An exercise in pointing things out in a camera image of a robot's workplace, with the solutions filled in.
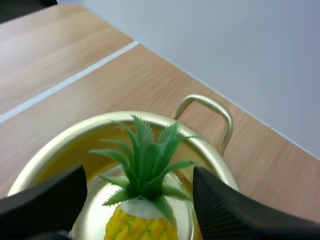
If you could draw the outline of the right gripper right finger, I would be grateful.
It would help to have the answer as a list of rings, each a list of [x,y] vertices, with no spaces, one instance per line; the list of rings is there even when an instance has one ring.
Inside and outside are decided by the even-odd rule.
[[[193,205],[205,240],[318,240],[319,223],[263,205],[203,167],[193,170]]]

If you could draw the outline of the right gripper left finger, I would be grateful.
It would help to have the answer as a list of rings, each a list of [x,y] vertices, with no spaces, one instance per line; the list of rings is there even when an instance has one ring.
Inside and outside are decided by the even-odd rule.
[[[88,194],[82,166],[0,201],[2,240],[67,239]]]

